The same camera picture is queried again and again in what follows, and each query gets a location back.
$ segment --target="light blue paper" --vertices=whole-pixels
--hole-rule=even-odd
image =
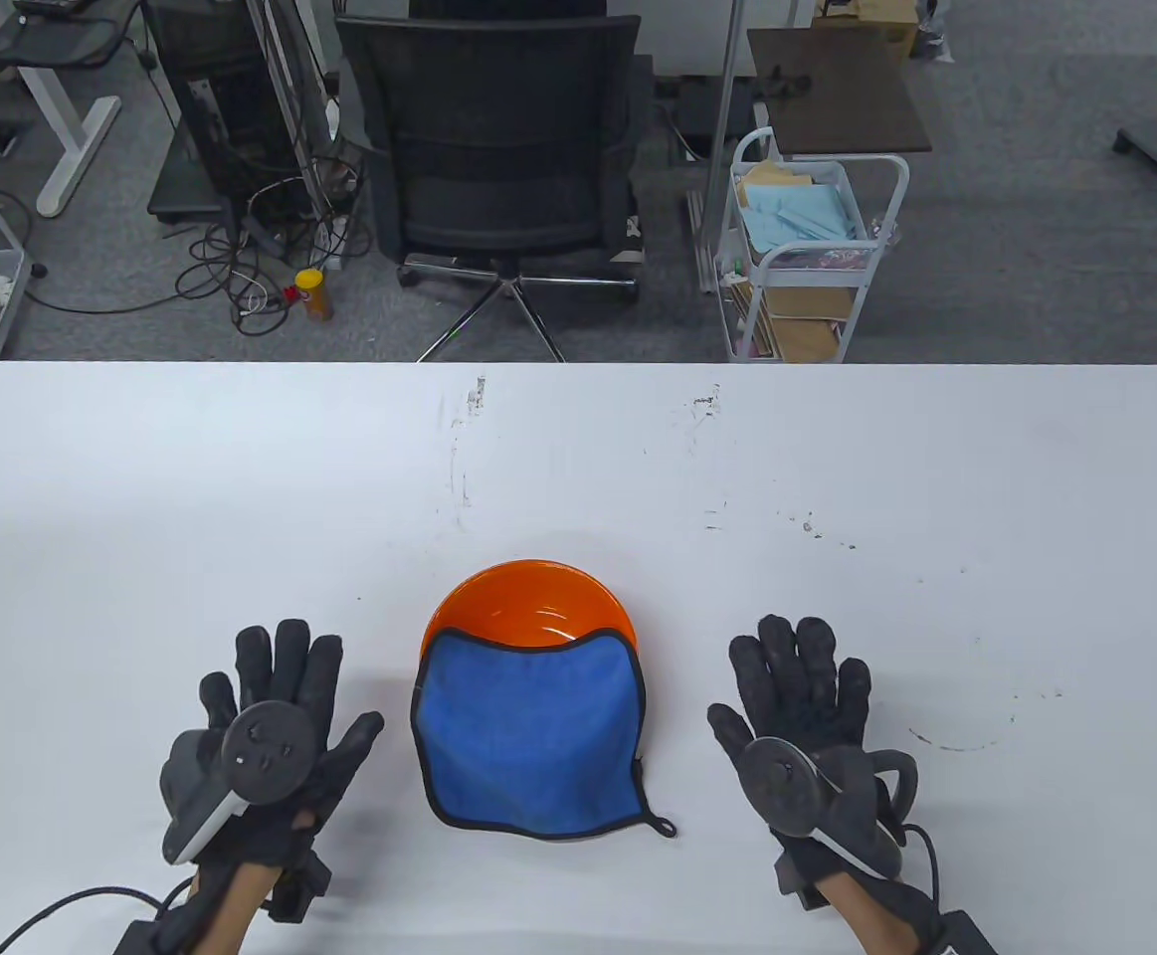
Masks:
[[[834,186],[746,186],[742,210],[751,245],[760,255],[787,242],[835,242],[855,237]]]

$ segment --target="office chair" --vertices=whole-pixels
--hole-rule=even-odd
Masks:
[[[337,17],[369,130],[379,250],[399,266],[403,286],[420,273],[491,282],[420,362],[501,294],[563,362],[525,286],[638,295],[635,279],[523,273],[521,259],[609,250],[622,240],[635,159],[628,73],[640,23]]]
[[[569,20],[606,13],[605,0],[410,0],[414,20]]]

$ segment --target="hand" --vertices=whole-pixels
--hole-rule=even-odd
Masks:
[[[862,744],[870,714],[870,668],[849,659],[837,671],[834,651],[834,632],[824,619],[817,618],[801,619],[797,627],[791,627],[788,619],[765,617],[759,622],[759,640],[734,638],[728,659],[750,725],[732,706],[714,704],[706,711],[715,740],[729,759],[736,763],[756,736],[783,739],[809,756],[832,747]],[[875,787],[877,822],[905,845],[886,784],[875,778]],[[825,880],[847,874],[878,905],[909,924],[919,938],[934,938],[936,909],[916,888],[862,874],[818,839],[795,839],[782,832],[774,836],[786,850],[793,867],[789,882],[799,888],[805,909],[816,909],[825,901],[818,892],[801,887],[818,887]]]
[[[359,715],[330,749],[344,647],[338,637],[318,637],[311,646],[309,638],[303,619],[283,619],[274,642],[263,626],[238,633],[237,700],[228,676],[202,677],[199,697],[208,728],[180,734],[160,778],[172,815],[163,852],[174,860],[178,852],[196,851],[199,873],[186,903],[152,924],[152,952],[236,955],[270,892],[270,917],[300,923],[310,901],[326,891],[330,869],[316,859],[311,843],[370,754],[383,717]],[[304,750],[311,763],[309,776],[286,799],[246,806],[220,824],[216,810],[220,805],[227,810],[230,803],[218,800],[236,799],[222,767],[224,735],[238,719],[239,701],[245,712],[265,700],[303,711],[311,727],[310,750]],[[206,810],[212,810],[209,817]],[[208,836],[201,850],[193,850],[197,839]]]
[[[295,704],[309,714],[317,740],[317,761],[309,778],[293,795],[266,806],[251,806],[229,818],[197,855],[200,866],[256,865],[290,868],[309,850],[311,839],[336,810],[356,770],[364,763],[374,739],[383,729],[383,717],[363,713],[329,749],[331,719],[336,713],[338,671],[344,646],[338,637],[318,637],[309,645],[309,624],[283,619],[270,647],[268,632],[250,626],[238,633],[238,701],[242,710],[264,700]],[[219,740],[238,717],[233,685],[222,673],[207,674],[199,697],[208,718],[208,739]],[[214,754],[208,749],[208,756]]]

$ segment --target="wrist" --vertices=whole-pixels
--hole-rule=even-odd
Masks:
[[[215,918],[189,955],[237,955],[246,930],[280,877],[281,869],[272,866],[253,862],[238,866]]]
[[[860,883],[846,873],[830,874],[816,882],[820,895],[841,914],[865,952],[884,955],[916,955],[923,945],[908,923],[875,902]]]

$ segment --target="blue towel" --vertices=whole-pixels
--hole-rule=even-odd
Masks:
[[[746,186],[742,210],[752,249],[760,255],[787,242],[833,242],[855,237],[834,186]]]
[[[423,787],[442,822],[540,839],[635,823],[675,836],[642,791],[643,720],[635,652],[614,631],[545,649],[437,633],[410,712]]]

